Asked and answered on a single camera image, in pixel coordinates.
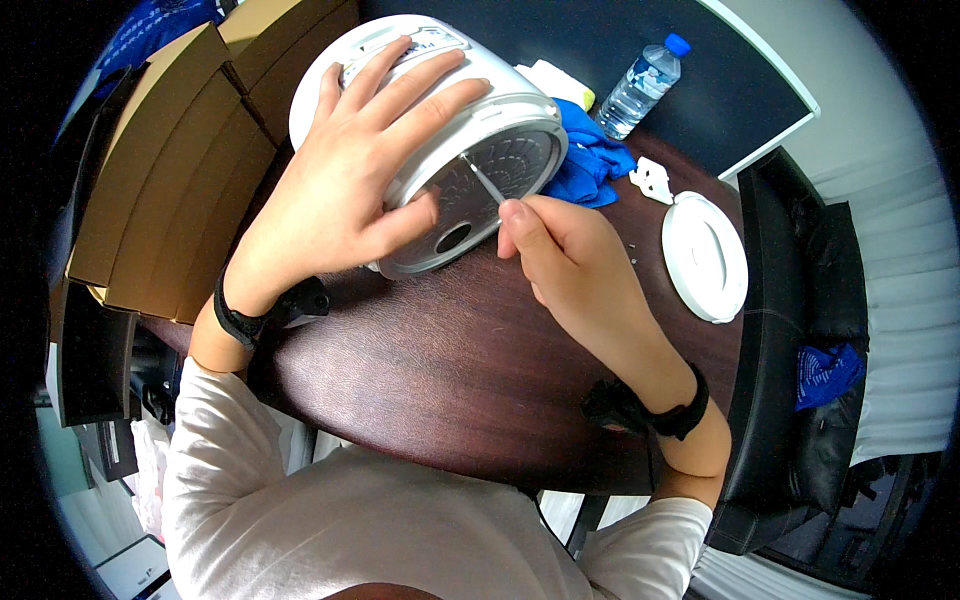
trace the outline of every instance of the white rice cooker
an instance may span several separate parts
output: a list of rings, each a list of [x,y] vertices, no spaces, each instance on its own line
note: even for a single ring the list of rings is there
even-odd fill
[[[364,23],[344,34],[310,65],[290,107],[294,150],[300,148],[310,129],[320,80],[330,64],[340,62],[344,66],[341,87],[346,88],[374,55],[404,34],[413,43],[383,85],[423,60],[460,48],[467,55],[464,63],[444,76],[424,98],[471,78],[487,78],[491,90],[414,153],[388,186],[384,194],[388,210],[410,202],[421,189],[432,185],[441,189],[437,225],[419,240],[368,265],[390,279],[436,269],[494,233],[500,219],[492,192],[498,190],[503,198],[539,192],[560,168],[567,146],[557,105],[510,64],[442,21],[398,14]],[[474,173],[470,163],[480,173]],[[484,176],[489,180],[486,186]],[[489,191],[490,183],[496,190]]]

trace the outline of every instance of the white long-sleeve shirt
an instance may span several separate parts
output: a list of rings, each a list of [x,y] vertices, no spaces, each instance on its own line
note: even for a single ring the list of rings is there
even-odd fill
[[[184,598],[319,600],[381,582],[443,600],[681,598],[712,512],[665,498],[574,563],[515,488],[353,445],[286,476],[279,427],[233,374],[187,359],[163,484]]]

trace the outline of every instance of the hand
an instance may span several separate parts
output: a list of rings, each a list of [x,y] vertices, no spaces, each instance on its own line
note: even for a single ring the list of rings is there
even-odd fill
[[[500,206],[497,254],[517,251],[534,296],[654,413],[688,404],[689,366],[647,306],[623,242],[596,210],[546,196]]]
[[[264,314],[307,277],[382,258],[436,224],[439,190],[386,213],[383,193],[407,158],[490,83],[458,82],[407,111],[464,60],[461,50],[440,54],[377,92],[410,43],[402,36],[386,46],[343,94],[341,65],[326,71],[306,140],[230,260],[230,308]]]

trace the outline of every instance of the plastic water bottle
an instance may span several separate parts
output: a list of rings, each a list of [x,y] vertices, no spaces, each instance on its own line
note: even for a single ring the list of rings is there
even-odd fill
[[[613,139],[623,139],[634,130],[666,90],[680,79],[680,59],[690,44],[670,34],[663,45],[651,44],[616,85],[594,120]]]

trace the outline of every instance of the fingernail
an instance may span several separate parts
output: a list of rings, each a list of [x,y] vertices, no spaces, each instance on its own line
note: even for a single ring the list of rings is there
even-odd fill
[[[515,223],[523,218],[523,203],[519,200],[510,199],[503,201],[500,205],[500,219],[504,223]]]

